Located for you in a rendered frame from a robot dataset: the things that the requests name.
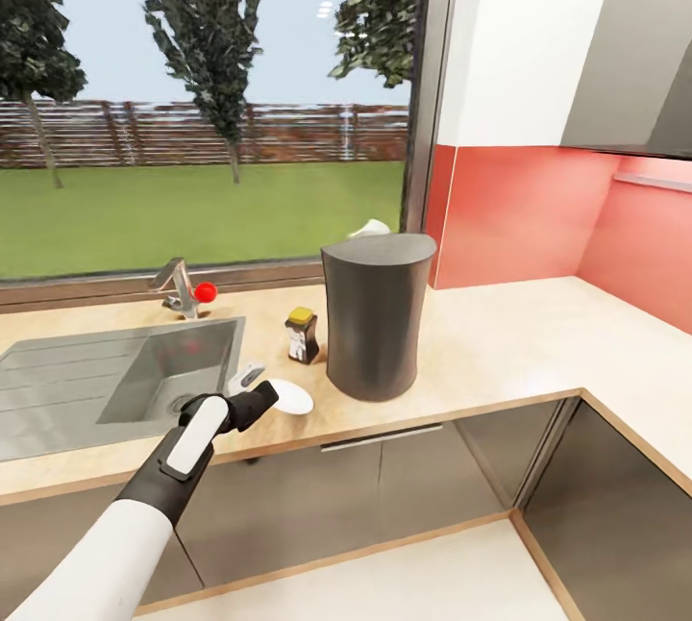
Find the paper coffee filter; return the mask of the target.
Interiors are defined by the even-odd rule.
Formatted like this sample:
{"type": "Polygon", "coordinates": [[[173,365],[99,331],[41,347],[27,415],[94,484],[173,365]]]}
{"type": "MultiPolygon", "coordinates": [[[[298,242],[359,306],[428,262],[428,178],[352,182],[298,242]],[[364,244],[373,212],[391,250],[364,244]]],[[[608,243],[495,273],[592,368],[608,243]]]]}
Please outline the paper coffee filter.
{"type": "Polygon", "coordinates": [[[370,223],[362,228],[359,232],[356,232],[355,234],[352,234],[350,236],[350,239],[356,239],[358,237],[363,237],[363,236],[378,236],[380,234],[388,234],[389,233],[389,227],[386,224],[383,224],[379,220],[370,220],[370,223]]]}

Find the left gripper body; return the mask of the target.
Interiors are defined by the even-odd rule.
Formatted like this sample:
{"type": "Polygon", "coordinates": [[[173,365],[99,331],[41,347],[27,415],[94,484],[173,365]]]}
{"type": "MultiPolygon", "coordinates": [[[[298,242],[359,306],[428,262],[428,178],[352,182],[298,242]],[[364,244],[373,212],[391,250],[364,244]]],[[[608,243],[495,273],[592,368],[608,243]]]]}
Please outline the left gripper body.
{"type": "Polygon", "coordinates": [[[270,384],[270,380],[264,380],[256,389],[251,389],[246,393],[233,395],[233,397],[242,397],[247,403],[248,416],[247,421],[242,426],[237,428],[238,432],[246,432],[247,428],[255,424],[257,420],[267,411],[270,410],[274,403],[280,399],[280,395],[270,384]]]}

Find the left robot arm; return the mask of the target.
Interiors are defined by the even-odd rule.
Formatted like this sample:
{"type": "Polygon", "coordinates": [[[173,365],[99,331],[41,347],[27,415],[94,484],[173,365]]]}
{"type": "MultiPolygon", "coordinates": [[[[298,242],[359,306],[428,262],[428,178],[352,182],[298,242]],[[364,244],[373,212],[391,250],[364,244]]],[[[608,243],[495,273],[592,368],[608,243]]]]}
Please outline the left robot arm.
{"type": "Polygon", "coordinates": [[[49,578],[6,621],[132,621],[162,553],[214,454],[212,440],[247,428],[280,395],[263,360],[228,383],[231,397],[208,394],[181,410],[114,503],[49,578]]]}

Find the bottle of coffee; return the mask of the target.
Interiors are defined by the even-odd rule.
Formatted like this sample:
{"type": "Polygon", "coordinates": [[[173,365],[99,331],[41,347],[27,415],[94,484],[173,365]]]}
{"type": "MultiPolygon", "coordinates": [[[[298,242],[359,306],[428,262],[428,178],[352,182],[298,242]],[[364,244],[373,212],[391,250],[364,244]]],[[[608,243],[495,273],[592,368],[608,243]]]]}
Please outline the bottle of coffee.
{"type": "Polygon", "coordinates": [[[304,364],[310,364],[320,352],[315,338],[318,315],[310,309],[297,307],[285,321],[290,335],[288,358],[304,364]]]}

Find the saucer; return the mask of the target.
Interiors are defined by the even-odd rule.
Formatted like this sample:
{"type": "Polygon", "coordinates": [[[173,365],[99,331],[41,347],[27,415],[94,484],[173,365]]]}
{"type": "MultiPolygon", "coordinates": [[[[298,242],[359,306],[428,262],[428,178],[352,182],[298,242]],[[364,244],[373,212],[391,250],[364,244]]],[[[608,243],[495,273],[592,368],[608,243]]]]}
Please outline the saucer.
{"type": "Polygon", "coordinates": [[[274,403],[274,409],[279,409],[293,414],[306,414],[313,407],[310,395],[301,387],[285,380],[270,379],[270,384],[280,395],[280,399],[274,403]]]}

